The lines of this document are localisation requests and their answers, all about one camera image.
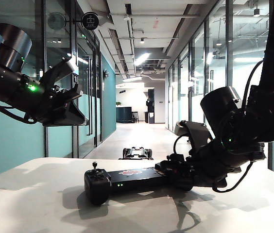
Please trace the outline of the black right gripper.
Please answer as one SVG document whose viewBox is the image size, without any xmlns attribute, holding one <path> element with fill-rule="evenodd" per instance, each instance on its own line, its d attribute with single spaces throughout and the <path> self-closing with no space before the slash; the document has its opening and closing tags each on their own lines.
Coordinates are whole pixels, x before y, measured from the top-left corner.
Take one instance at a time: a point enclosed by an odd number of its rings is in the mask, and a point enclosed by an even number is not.
<svg viewBox="0 0 274 233">
<path fill-rule="evenodd" d="M 167 159 L 155 164 L 155 169 L 163 171 L 174 186 L 194 186 L 193 175 L 187 165 L 189 160 L 196 174 L 201 178 L 203 186 L 226 187 L 227 162 L 221 158 L 226 153 L 217 140 L 204 146 L 192 147 L 189 156 L 170 154 Z"/>
</svg>

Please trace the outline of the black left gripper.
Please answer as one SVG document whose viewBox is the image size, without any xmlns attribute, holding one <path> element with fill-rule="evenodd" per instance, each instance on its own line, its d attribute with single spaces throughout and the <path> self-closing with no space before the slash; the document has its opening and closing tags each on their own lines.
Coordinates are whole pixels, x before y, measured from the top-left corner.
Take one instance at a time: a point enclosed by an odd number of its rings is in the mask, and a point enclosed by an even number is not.
<svg viewBox="0 0 274 233">
<path fill-rule="evenodd" d="M 36 120 L 43 126 L 88 125 L 88 119 L 72 101 L 83 94 L 79 85 L 75 84 L 70 90 L 59 89 L 54 85 L 42 95 L 36 109 Z"/>
</svg>

